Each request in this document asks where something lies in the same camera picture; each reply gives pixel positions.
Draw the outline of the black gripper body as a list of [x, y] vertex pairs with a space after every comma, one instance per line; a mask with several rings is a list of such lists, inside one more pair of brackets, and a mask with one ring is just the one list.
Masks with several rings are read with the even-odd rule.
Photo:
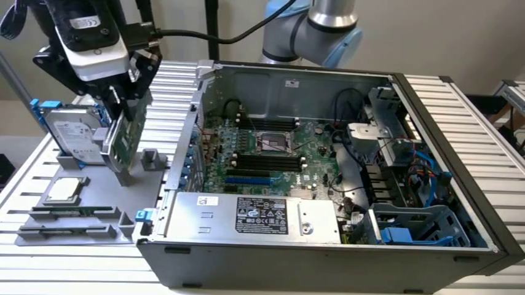
[[54, 33], [54, 46], [65, 54], [69, 65], [81, 81], [88, 82], [122, 74], [121, 84], [114, 87], [110, 86], [109, 90], [113, 92], [117, 100], [124, 100], [122, 86], [130, 65], [128, 50], [121, 36], [117, 35], [116, 42], [112, 45], [96, 46], [93, 49], [75, 52], [65, 46], [58, 31], [54, 29], [51, 32]]

